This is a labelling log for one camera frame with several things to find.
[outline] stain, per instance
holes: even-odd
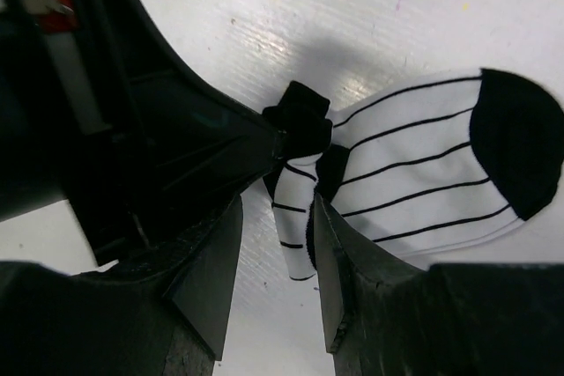
[[[399,11],[401,7],[402,7],[402,0],[397,0],[396,11]]]

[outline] paint speck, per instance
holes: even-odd
[[[399,11],[399,9],[402,7],[402,0],[397,0],[397,4],[396,4],[396,11]]]

